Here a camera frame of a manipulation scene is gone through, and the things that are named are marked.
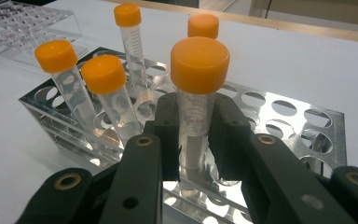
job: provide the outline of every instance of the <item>orange cap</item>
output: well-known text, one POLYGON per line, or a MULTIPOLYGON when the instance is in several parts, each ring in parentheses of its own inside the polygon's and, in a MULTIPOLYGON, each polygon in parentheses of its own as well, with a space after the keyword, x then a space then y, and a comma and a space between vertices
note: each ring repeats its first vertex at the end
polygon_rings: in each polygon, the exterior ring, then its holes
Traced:
POLYGON ((132 27, 141 23, 141 10, 135 4, 121 4, 114 10, 116 24, 121 27, 132 27))
POLYGON ((228 64, 228 49, 222 43, 208 37, 190 37, 172 48, 171 79, 182 91, 209 94, 223 86, 228 64))
POLYGON ((41 44, 34 51, 34 56, 47 73, 60 73, 77 63, 74 48, 66 40, 52 40, 41 44))
POLYGON ((219 19, 212 14, 201 13, 188 19, 187 36, 205 36, 216 39, 219 34, 219 19))
POLYGON ((81 75, 89 91, 95 94, 117 91, 127 81, 121 60, 108 54, 92 58, 84 63, 81 75))

